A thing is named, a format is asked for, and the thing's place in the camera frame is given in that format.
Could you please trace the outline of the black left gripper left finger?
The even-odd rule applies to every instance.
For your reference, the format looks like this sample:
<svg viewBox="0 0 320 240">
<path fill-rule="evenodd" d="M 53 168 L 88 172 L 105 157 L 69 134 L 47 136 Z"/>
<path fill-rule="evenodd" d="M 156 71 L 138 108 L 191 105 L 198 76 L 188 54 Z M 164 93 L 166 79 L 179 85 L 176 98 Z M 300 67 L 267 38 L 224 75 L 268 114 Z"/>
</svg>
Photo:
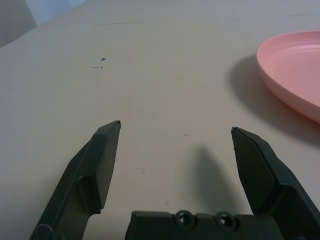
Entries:
<svg viewBox="0 0 320 240">
<path fill-rule="evenodd" d="M 120 129 L 119 120 L 101 126 L 71 159 L 30 239 L 83 238 L 89 218 L 105 207 Z"/>
</svg>

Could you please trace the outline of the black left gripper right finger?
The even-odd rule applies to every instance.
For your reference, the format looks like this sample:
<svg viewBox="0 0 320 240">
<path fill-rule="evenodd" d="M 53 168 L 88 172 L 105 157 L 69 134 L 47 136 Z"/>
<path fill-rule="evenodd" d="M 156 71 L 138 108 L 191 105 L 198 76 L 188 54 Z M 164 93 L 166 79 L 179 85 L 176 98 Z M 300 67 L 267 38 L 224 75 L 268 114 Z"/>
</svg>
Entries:
<svg viewBox="0 0 320 240">
<path fill-rule="evenodd" d="M 239 179 L 255 216 L 271 217 L 285 240 L 318 240 L 320 212 L 268 142 L 231 129 Z"/>
</svg>

